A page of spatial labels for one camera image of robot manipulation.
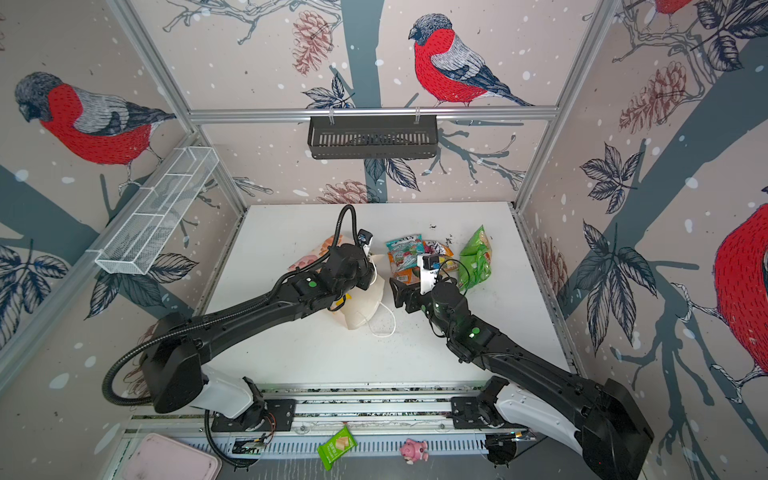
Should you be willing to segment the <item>beige paper bag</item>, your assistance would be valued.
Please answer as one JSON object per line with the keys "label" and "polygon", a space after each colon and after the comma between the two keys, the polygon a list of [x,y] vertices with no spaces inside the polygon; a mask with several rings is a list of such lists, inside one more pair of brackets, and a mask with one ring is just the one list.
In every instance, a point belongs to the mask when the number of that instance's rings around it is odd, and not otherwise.
{"label": "beige paper bag", "polygon": [[345,294],[342,300],[334,303],[331,313],[334,320],[348,330],[357,330],[367,326],[376,338],[393,336],[397,320],[392,310],[383,304],[385,280],[378,275],[376,265],[371,285],[367,290],[355,287]]}

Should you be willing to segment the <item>teal Fox's candy bag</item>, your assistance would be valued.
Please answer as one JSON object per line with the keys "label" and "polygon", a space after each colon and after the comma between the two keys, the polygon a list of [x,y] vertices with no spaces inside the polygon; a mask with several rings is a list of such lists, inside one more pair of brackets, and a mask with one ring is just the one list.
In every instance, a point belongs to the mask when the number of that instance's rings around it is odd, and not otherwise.
{"label": "teal Fox's candy bag", "polygon": [[408,270],[417,265],[419,255],[424,253],[421,234],[409,234],[385,243],[390,267],[393,272]]}

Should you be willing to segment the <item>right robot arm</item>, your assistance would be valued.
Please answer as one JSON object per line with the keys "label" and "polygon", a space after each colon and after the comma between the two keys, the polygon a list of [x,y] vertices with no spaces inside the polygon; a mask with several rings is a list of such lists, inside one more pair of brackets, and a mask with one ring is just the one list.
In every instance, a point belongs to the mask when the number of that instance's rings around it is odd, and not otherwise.
{"label": "right robot arm", "polygon": [[560,442],[582,454],[601,479],[637,479],[654,433],[629,390],[608,379],[600,384],[526,350],[472,314],[451,281],[422,294],[416,285],[391,279],[394,304],[420,311],[442,330],[447,348],[462,363],[487,370],[541,400],[565,427]]}

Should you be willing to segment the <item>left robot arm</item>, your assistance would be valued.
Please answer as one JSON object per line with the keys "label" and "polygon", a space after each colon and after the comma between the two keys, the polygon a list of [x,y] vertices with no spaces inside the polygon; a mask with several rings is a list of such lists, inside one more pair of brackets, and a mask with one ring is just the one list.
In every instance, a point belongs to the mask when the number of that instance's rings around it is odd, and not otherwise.
{"label": "left robot arm", "polygon": [[191,406],[219,413],[243,430],[261,426],[268,412],[253,380],[208,363],[263,331],[331,308],[354,288],[367,289],[374,274],[370,247],[343,243],[329,249],[319,269],[294,272],[275,293],[209,315],[161,319],[151,337],[155,344],[141,354],[154,410],[169,414]]}

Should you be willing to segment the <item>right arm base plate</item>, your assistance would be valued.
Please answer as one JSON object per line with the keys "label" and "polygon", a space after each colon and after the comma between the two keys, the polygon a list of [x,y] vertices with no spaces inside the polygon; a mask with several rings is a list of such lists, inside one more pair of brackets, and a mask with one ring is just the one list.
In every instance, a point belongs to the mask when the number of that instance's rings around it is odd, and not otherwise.
{"label": "right arm base plate", "polygon": [[528,427],[507,421],[500,411],[487,400],[477,396],[454,396],[450,398],[448,417],[457,430],[527,430]]}

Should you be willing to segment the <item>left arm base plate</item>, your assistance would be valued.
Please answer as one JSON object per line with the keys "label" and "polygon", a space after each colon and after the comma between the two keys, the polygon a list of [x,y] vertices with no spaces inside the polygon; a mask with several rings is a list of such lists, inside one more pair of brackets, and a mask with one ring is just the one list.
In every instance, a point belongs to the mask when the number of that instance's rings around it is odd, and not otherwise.
{"label": "left arm base plate", "polygon": [[216,413],[211,430],[216,433],[288,432],[292,429],[296,406],[294,399],[266,399],[234,419]]}

